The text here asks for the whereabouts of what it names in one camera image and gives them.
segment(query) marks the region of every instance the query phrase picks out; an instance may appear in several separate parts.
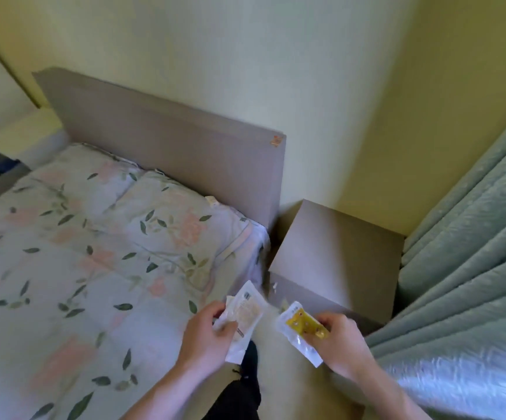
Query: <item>person's left hand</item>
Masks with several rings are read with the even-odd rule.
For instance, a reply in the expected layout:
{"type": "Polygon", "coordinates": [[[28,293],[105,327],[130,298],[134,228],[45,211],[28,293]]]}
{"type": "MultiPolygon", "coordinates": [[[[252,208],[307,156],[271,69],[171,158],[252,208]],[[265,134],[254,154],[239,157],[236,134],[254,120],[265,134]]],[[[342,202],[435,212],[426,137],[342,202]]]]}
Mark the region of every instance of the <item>person's left hand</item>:
{"type": "Polygon", "coordinates": [[[224,364],[237,322],[224,326],[219,332],[212,328],[212,318],[220,316],[226,309],[223,302],[211,302],[187,323],[183,343],[175,367],[192,371],[203,381],[224,364]]]}

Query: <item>hand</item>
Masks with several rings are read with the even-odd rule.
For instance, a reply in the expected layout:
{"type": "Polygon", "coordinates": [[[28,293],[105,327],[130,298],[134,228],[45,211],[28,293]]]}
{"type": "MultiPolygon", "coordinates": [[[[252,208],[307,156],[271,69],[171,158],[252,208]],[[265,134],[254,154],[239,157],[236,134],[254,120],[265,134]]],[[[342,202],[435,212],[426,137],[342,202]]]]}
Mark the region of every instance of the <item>hand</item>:
{"type": "Polygon", "coordinates": [[[212,318],[226,309],[223,302],[212,302],[187,323],[175,368],[190,371],[203,381],[224,364],[237,322],[232,321],[219,332],[212,328],[212,318]]]}
{"type": "Polygon", "coordinates": [[[359,383],[364,374],[377,367],[356,323],[343,314],[324,312],[315,317],[327,330],[329,337],[320,339],[304,334],[304,339],[319,353],[335,373],[359,383]]]}

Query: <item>plastic package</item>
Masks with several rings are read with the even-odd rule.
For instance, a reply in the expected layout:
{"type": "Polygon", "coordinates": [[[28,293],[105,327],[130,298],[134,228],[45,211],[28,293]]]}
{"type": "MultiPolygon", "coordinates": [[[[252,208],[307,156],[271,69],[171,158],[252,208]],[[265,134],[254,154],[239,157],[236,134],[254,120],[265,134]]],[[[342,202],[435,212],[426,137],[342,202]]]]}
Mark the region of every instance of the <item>plastic package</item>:
{"type": "Polygon", "coordinates": [[[253,330],[263,316],[266,306],[263,295],[251,281],[247,281],[235,297],[228,297],[226,309],[213,325],[214,330],[221,330],[226,323],[237,321],[237,331],[233,335],[226,362],[241,364],[253,330]]]}
{"type": "Polygon", "coordinates": [[[329,336],[329,331],[323,324],[304,311],[299,302],[294,302],[277,318],[277,330],[281,332],[288,341],[302,353],[310,362],[319,367],[323,360],[313,346],[308,344],[302,337],[303,333],[309,333],[320,339],[329,336]]]}

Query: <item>floral pillow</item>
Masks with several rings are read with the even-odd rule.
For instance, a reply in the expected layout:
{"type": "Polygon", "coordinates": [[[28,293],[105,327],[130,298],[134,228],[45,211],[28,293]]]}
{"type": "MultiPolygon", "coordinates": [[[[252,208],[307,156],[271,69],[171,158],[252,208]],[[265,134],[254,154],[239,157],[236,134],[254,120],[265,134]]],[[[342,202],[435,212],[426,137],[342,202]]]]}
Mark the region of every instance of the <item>floral pillow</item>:
{"type": "Polygon", "coordinates": [[[187,284],[201,292],[214,285],[212,268],[235,251],[252,230],[249,220],[235,209],[209,202],[154,171],[139,178],[103,213],[96,226],[171,260],[187,284]]]}
{"type": "Polygon", "coordinates": [[[54,206],[57,211],[81,211],[91,218],[114,204],[143,173],[135,164],[74,143],[15,187],[43,184],[61,196],[62,204],[54,206]]]}

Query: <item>bed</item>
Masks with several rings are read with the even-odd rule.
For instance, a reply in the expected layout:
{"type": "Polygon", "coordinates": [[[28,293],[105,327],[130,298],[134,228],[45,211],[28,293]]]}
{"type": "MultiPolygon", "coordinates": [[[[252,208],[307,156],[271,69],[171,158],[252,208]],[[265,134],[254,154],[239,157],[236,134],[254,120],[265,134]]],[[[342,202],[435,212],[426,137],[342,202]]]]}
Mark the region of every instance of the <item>bed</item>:
{"type": "Polygon", "coordinates": [[[285,136],[36,78],[75,142],[0,197],[0,419],[116,419],[201,306],[260,285],[285,136]]]}

